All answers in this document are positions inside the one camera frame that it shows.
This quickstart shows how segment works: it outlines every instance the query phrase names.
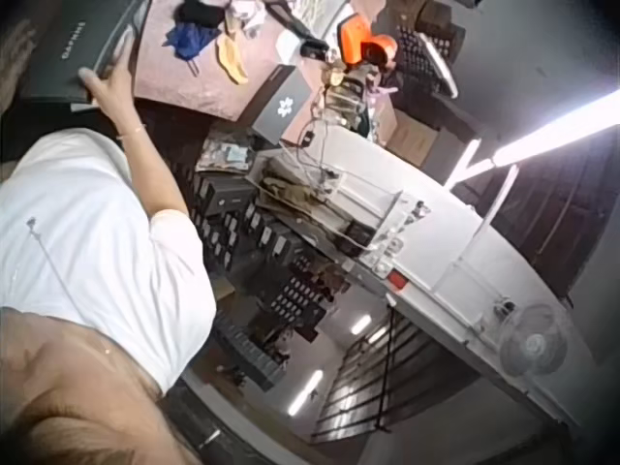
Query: white t-shirt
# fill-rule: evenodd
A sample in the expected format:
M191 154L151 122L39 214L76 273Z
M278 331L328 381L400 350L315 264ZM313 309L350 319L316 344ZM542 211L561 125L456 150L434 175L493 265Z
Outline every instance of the white t-shirt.
M191 220L149 221L123 152L85 129L40 139L0 186L2 306L99 330L163 393L215 315Z

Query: white fan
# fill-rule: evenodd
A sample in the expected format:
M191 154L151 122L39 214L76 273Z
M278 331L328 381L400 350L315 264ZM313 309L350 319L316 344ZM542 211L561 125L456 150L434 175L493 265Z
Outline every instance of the white fan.
M510 376L546 375L562 366L567 352L563 315L548 305L512 310L499 328L499 359Z

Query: cardboard box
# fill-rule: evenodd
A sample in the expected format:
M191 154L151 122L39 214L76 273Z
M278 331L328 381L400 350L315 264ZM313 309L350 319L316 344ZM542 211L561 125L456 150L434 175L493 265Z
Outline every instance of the cardboard box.
M398 126L386 149L414 167L420 168L438 133L403 111L397 109L395 113Z

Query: desk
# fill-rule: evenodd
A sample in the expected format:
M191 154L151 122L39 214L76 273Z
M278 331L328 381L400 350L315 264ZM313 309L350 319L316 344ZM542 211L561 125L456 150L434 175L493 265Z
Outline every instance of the desk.
M248 40L242 33L237 34L243 66L250 78L247 84L237 85L230 80L217 62L215 43L209 44L195 59L201 73L194 77L188 65L174 56L171 46L162 46L174 26L174 10L181 3L182 0L153 0L139 44L135 95L236 121L280 62L275 45L284 27L268 15L257 39ZM228 2L210 0L209 3L226 5ZM354 6L373 18L378 12L377 3L383 6L385 0L356 0ZM323 68L319 61L300 57L296 65L314 92L283 136L294 143L310 120L310 107L321 88Z

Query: paper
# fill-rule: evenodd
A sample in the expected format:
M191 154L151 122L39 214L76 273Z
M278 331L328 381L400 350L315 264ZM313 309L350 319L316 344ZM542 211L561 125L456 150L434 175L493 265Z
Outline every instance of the paper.
M275 43L275 49L278 51L281 62L290 65L300 45L301 40L293 32L288 29L282 31Z

